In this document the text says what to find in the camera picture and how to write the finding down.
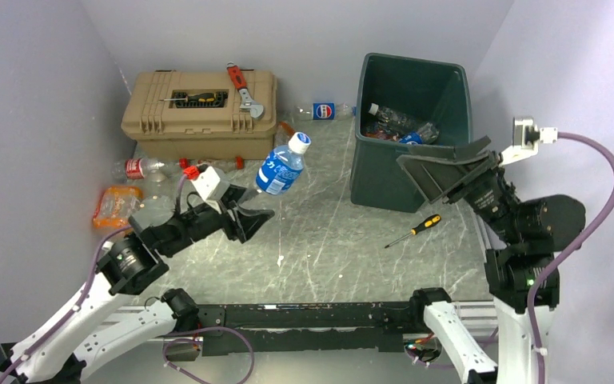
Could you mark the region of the tall clear bottle white cap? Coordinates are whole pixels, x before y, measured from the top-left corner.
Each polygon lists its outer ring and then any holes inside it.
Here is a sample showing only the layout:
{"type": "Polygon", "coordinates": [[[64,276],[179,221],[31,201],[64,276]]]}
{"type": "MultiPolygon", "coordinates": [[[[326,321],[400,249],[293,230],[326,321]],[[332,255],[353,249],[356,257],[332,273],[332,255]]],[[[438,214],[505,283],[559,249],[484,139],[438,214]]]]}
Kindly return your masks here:
{"type": "Polygon", "coordinates": [[[399,140],[406,134],[417,132],[425,140],[425,144],[434,143],[440,135],[440,131],[434,122],[413,117],[409,114],[393,110],[387,106],[372,103],[368,109],[383,130],[396,135],[399,140]]]}

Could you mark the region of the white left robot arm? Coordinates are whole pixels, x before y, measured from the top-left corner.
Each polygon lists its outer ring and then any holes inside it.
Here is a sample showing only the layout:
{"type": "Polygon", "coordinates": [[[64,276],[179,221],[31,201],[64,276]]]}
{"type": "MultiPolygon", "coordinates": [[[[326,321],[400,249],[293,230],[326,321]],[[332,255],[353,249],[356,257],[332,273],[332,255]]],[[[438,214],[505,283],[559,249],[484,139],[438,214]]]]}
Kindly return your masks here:
{"type": "Polygon", "coordinates": [[[162,209],[149,200],[130,216],[128,226],[101,240],[79,291],[30,336],[0,344],[0,380],[79,383],[150,338],[197,330],[198,306],[181,288],[167,290],[128,320],[102,327],[168,271],[167,258],[217,232],[247,242],[274,215],[244,207],[257,195],[255,189],[223,185],[194,192],[201,204],[162,209]]]}

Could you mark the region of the clear bottle orange label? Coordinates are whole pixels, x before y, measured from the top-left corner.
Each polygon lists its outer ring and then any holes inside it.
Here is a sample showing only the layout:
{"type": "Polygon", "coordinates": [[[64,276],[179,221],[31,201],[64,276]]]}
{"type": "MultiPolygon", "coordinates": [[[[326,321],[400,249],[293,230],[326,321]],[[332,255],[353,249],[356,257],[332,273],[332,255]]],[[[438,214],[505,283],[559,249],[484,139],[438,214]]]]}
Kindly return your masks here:
{"type": "Polygon", "coordinates": [[[295,129],[292,128],[290,124],[283,121],[279,122],[277,124],[277,132],[274,138],[275,146],[287,145],[289,140],[292,138],[292,136],[295,135],[295,133],[295,129]]]}

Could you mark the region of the blue Pocari bottle white cap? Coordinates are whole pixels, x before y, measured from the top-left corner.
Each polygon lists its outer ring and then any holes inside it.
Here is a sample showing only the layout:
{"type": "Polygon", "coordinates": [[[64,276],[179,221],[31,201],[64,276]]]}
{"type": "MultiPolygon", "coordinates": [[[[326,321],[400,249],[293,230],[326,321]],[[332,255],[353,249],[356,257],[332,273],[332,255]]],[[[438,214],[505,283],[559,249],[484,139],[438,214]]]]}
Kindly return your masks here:
{"type": "Polygon", "coordinates": [[[296,132],[287,144],[271,150],[257,171],[255,186],[272,196],[287,192],[305,168],[304,155],[311,143],[307,134],[296,132]]]}

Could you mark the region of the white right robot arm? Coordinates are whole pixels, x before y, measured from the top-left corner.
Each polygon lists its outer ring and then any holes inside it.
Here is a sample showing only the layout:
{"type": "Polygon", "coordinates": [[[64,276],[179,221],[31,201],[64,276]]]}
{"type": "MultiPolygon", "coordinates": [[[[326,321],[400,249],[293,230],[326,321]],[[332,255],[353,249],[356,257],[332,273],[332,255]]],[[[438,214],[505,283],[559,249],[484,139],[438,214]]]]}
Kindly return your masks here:
{"type": "Polygon", "coordinates": [[[543,138],[511,145],[501,152],[464,148],[427,150],[398,158],[400,168],[427,202],[466,202],[504,243],[485,252],[484,272],[499,330],[497,359],[491,359],[457,316],[446,290],[413,292],[409,323],[430,331],[463,383],[543,383],[543,333],[560,301],[555,262],[575,249],[585,228],[584,205],[563,194],[523,201],[504,168],[532,157],[543,138]]]}

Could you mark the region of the dark green plastic bin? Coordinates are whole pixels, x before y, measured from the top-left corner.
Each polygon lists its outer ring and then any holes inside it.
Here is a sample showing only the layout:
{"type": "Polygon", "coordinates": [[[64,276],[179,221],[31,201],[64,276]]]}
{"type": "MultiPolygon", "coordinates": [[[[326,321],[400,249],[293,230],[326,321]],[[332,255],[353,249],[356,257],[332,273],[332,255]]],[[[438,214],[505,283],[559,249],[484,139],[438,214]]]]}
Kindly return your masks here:
{"type": "Polygon", "coordinates": [[[414,213],[425,200],[397,164],[397,158],[408,154],[411,147],[366,135],[366,128],[376,120],[369,113],[373,104],[437,124],[438,146],[462,146],[472,141],[467,73],[456,63],[379,53],[364,58],[357,91],[350,198],[360,206],[414,213]]]}

